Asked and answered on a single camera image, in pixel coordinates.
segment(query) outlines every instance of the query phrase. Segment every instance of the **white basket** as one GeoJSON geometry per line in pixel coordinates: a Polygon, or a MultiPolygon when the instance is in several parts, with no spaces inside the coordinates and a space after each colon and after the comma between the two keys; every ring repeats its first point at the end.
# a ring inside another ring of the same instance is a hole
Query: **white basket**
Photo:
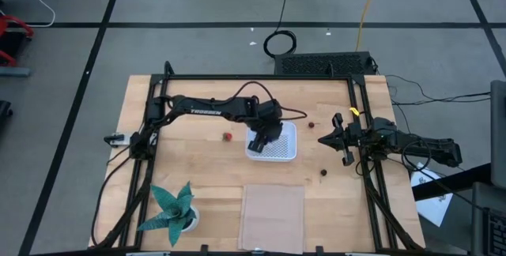
{"type": "Polygon", "coordinates": [[[276,141],[263,147],[262,153],[247,149],[250,141],[255,139],[256,132],[247,128],[246,156],[257,161],[289,162],[297,155],[297,128],[293,122],[283,122],[281,135],[276,141]]]}

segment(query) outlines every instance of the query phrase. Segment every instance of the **black keyboard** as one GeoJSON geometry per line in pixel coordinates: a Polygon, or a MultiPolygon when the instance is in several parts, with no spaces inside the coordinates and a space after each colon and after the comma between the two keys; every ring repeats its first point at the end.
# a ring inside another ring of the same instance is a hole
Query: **black keyboard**
{"type": "Polygon", "coordinates": [[[484,208],[483,253],[506,256],[506,213],[484,208]]]}

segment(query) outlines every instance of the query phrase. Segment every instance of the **wooden table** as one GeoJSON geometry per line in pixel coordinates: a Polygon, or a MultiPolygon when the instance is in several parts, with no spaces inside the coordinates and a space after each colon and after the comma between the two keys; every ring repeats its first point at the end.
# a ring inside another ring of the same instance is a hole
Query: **wooden table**
{"type": "MultiPolygon", "coordinates": [[[[168,93],[224,100],[244,82],[174,80],[168,84],[168,93]]],[[[175,250],[200,250],[202,244],[208,244],[211,251],[237,250],[243,186],[285,184],[305,187],[306,251],[315,251],[315,246],[323,246],[326,252],[374,251],[362,178],[355,173],[354,165],[342,166],[342,153],[316,141],[333,130],[331,118],[336,112],[342,113],[345,123],[353,120],[346,82],[261,82],[283,106],[308,113],[306,119],[294,121],[297,126],[297,157],[290,163],[249,160],[244,154],[247,127],[242,123],[217,117],[184,115],[162,128],[153,184],[176,194],[190,180],[195,195],[193,204],[201,214],[198,227],[183,234],[175,250]],[[310,129],[309,122],[314,122],[315,127],[310,129]],[[233,140],[222,141],[224,132],[232,133],[233,140]],[[322,169],[328,172],[324,177],[320,175],[322,169]]],[[[138,130],[148,87],[149,76],[130,77],[119,117],[119,132],[138,130]]],[[[385,78],[366,77],[366,87],[372,115],[394,121],[385,78]]],[[[361,105],[358,88],[356,94],[361,105]]],[[[241,93],[241,96],[251,95],[258,96],[261,101],[267,99],[265,92],[256,85],[247,86],[241,93]]],[[[111,155],[119,150],[113,149],[111,155]]],[[[111,162],[107,174],[126,157],[125,152],[111,162]]],[[[133,164],[132,161],[118,170],[104,190],[96,224],[99,241],[125,209],[133,164]]],[[[406,169],[395,162],[384,161],[383,173],[392,212],[413,239],[424,246],[406,169]]],[[[383,246],[388,247],[383,215],[377,211],[383,246]]],[[[160,208],[150,196],[146,217],[155,216],[158,212],[160,208]]],[[[131,220],[128,245],[134,242],[137,219],[135,213],[131,220]]],[[[142,250],[171,249],[166,229],[145,232],[142,250]]]]}

